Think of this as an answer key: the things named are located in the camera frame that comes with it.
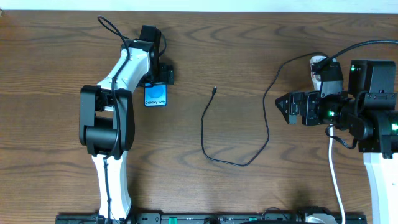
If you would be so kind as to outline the blue Galaxy smartphone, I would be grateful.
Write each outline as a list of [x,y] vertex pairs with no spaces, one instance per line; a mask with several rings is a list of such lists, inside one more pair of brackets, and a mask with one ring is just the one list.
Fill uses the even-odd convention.
[[167,105],[167,86],[166,85],[146,85],[144,88],[144,105],[146,107],[166,106]]

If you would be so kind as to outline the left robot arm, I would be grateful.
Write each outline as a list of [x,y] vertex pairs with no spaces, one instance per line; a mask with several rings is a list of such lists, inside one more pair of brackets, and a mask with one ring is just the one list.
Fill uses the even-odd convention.
[[101,205],[97,223],[129,223],[132,200],[127,154],[135,136],[132,95],[144,88],[145,106],[165,106],[174,68],[161,63],[166,40],[155,26],[142,26],[137,39],[122,38],[120,58],[96,85],[80,90],[79,140],[96,167]]

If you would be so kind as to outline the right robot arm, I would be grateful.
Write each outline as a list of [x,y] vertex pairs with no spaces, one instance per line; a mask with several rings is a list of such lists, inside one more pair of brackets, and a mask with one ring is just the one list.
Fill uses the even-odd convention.
[[391,60],[352,60],[348,87],[336,60],[321,67],[325,57],[310,61],[312,91],[292,91],[276,99],[288,124],[302,117],[305,126],[327,125],[347,130],[358,149],[371,188],[374,223],[397,223],[397,93],[396,64]]

